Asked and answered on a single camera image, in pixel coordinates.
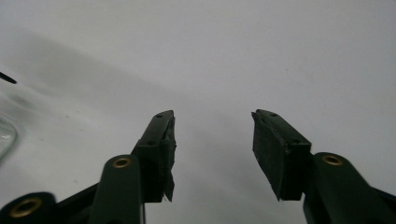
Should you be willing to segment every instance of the transparent object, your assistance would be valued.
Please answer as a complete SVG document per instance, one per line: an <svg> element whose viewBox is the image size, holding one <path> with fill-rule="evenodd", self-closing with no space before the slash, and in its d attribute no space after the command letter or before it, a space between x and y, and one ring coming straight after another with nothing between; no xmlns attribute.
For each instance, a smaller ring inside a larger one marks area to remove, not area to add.
<svg viewBox="0 0 396 224"><path fill-rule="evenodd" d="M0 117L0 159L12 148L17 139L15 127Z"/></svg>

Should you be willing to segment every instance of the white background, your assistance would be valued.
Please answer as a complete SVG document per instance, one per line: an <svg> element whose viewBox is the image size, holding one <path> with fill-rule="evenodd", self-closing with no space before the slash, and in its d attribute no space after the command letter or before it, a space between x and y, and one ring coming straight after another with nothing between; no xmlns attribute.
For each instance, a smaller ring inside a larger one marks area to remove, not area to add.
<svg viewBox="0 0 396 224"><path fill-rule="evenodd" d="M0 164L0 206L58 201L130 153L175 110L172 203L147 223L305 223L252 152L271 110L396 194L396 1L2 1L0 112L20 139Z"/></svg>

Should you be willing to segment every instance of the black object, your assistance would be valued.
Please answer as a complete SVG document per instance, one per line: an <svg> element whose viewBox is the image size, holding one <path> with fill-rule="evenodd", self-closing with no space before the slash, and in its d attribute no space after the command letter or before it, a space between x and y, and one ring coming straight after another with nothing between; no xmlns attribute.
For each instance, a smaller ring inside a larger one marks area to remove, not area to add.
<svg viewBox="0 0 396 224"><path fill-rule="evenodd" d="M4 81L7 81L12 84L17 84L17 81L14 80L12 77L7 76L6 74L3 74L0 72L0 79L3 79Z"/></svg>
<svg viewBox="0 0 396 224"><path fill-rule="evenodd" d="M279 115L257 110L253 151L278 199L299 201L308 224L395 224L396 198L371 188L345 158L312 155L311 144Z"/></svg>
<svg viewBox="0 0 396 224"><path fill-rule="evenodd" d="M173 111L154 116L131 155L110 159L101 180L56 203L52 194L24 195L0 211L1 224L145 223L145 203L172 200L175 159Z"/></svg>

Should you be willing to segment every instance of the white surface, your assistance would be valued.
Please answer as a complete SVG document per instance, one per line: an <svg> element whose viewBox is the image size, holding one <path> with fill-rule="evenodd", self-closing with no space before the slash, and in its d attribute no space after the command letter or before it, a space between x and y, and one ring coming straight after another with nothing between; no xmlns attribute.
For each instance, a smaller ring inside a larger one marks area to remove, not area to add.
<svg viewBox="0 0 396 224"><path fill-rule="evenodd" d="M396 194L396 1L2 1L0 205L99 180L174 109L173 203L147 223L305 223L255 161L257 108Z"/></svg>

